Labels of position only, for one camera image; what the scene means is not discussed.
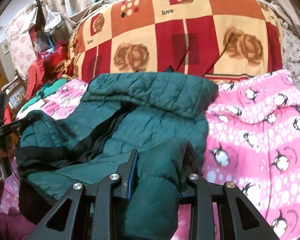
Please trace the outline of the left hand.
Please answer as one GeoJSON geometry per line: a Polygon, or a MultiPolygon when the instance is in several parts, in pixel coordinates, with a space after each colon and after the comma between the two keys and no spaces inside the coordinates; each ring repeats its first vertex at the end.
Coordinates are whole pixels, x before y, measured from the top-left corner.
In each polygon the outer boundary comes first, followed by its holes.
{"type": "Polygon", "coordinates": [[[11,135],[5,138],[5,144],[6,144],[6,150],[0,148],[0,181],[3,181],[7,178],[7,175],[4,175],[5,173],[4,158],[7,158],[10,163],[14,159],[15,145],[11,135]]]}

